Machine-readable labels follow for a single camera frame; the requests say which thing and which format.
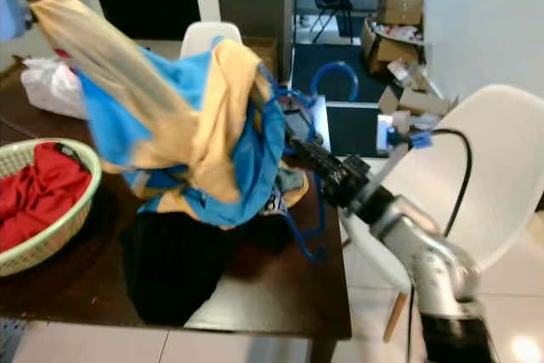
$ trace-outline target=black cable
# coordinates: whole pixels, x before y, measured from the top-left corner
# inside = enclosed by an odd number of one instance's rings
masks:
[[[8,118],[4,118],[3,116],[0,116],[0,123],[2,123],[8,128],[12,128],[14,131],[22,133],[25,136],[28,136],[29,138],[33,138],[33,139],[38,138],[38,136],[35,133],[29,131],[26,128],[21,127],[20,125],[17,125],[16,123],[11,122]]]
[[[470,142],[468,141],[467,136],[456,129],[450,129],[450,128],[440,128],[440,129],[434,129],[431,131],[433,135],[456,135],[459,138],[461,138],[463,145],[465,146],[465,153],[467,154],[467,165],[465,166],[465,175],[462,178],[461,182],[461,188],[459,189],[459,193],[457,193],[456,202],[453,206],[453,210],[451,211],[450,219],[448,220],[448,223],[445,226],[444,230],[444,237],[447,237],[451,232],[451,227],[453,227],[453,224],[456,221],[457,214],[459,213],[459,207],[461,207],[462,199],[465,196],[465,192],[467,191],[468,187],[468,180],[470,179],[470,174],[473,171],[473,150],[470,146]],[[410,305],[408,307],[408,339],[407,339],[407,345],[406,345],[406,363],[410,363],[410,357],[411,357],[411,321],[412,321],[412,310],[414,309],[414,286],[410,289]]]

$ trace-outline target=laundry basket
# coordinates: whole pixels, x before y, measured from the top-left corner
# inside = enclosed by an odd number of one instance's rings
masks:
[[[47,229],[5,252],[0,252],[0,276],[29,269],[59,251],[83,226],[99,186],[102,171],[94,150],[71,139],[31,139],[0,147],[0,179],[34,163],[34,146],[60,142],[70,146],[91,172],[91,181],[77,203]]]

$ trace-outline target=blue mat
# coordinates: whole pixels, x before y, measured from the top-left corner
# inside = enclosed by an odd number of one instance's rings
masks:
[[[360,46],[333,46],[329,44],[297,44],[292,73],[292,87],[309,94],[310,83],[315,72],[325,63],[343,61],[351,65],[359,77],[359,102],[377,102],[387,85],[370,77],[361,64]],[[351,91],[351,79],[344,71],[328,71],[321,78],[319,94],[327,101],[347,101]]]

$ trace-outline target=white chair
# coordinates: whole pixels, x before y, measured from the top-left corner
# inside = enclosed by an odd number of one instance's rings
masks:
[[[191,23],[184,34],[179,57],[204,53],[212,48],[217,37],[226,37],[241,43],[238,27],[223,21],[197,21]]]
[[[516,241],[544,191],[544,99],[492,85],[459,104],[437,128],[458,129],[470,139],[473,171],[449,239],[485,271]],[[432,148],[409,152],[384,185],[445,226],[465,164],[461,140],[437,135]],[[402,264],[365,224],[352,226],[348,234],[368,264],[394,288],[409,292],[410,280]],[[402,309],[402,298],[395,309]],[[394,327],[396,322],[389,323]]]

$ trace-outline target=clothing pile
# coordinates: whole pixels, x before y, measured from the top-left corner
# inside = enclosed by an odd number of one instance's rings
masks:
[[[277,179],[285,120],[268,73],[228,39],[170,61],[77,0],[30,6],[81,79],[104,170],[148,199],[123,237],[129,295],[144,319],[183,323],[213,291],[248,225],[272,207],[285,218],[308,189],[301,172]]]
[[[60,143],[34,147],[34,164],[0,179],[0,252],[62,217],[87,189],[91,173]]]

